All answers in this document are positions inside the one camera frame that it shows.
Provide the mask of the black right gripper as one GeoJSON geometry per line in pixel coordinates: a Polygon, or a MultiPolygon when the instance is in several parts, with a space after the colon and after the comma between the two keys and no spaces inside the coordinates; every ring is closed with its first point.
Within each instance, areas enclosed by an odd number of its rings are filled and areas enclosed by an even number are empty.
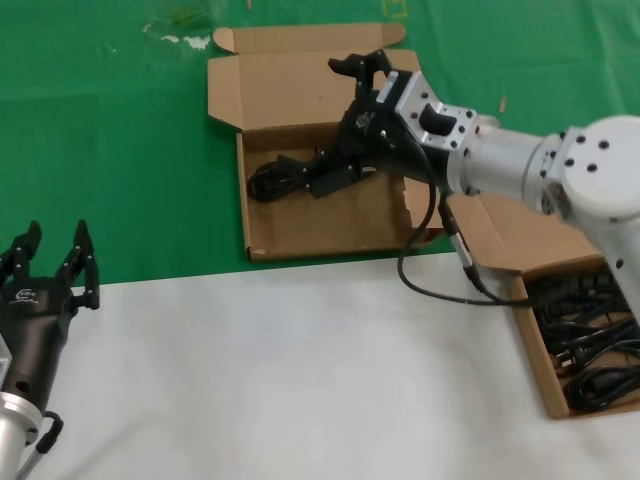
{"type": "Polygon", "coordinates": [[[316,151],[307,162],[280,154],[276,159],[276,197],[304,189],[314,198],[322,198],[368,178],[374,168],[447,189],[448,155],[421,146],[391,103],[378,102],[379,92],[372,91],[375,74],[388,76],[391,72],[384,51],[331,58],[328,66],[335,74],[356,81],[355,99],[342,120],[346,123],[346,142],[351,146],[334,145],[316,151]]]}

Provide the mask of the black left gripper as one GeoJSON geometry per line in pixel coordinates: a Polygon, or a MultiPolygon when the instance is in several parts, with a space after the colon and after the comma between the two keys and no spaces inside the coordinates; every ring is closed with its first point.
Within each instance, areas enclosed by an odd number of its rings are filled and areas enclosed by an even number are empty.
{"type": "Polygon", "coordinates": [[[35,406],[48,404],[77,308],[100,307],[99,268],[87,222],[78,222],[55,278],[29,277],[41,238],[40,224],[32,221],[1,254],[0,274],[2,284],[13,278],[1,289],[1,336],[11,353],[1,390],[35,406]],[[81,274],[84,292],[73,297],[71,287],[81,274]]]}

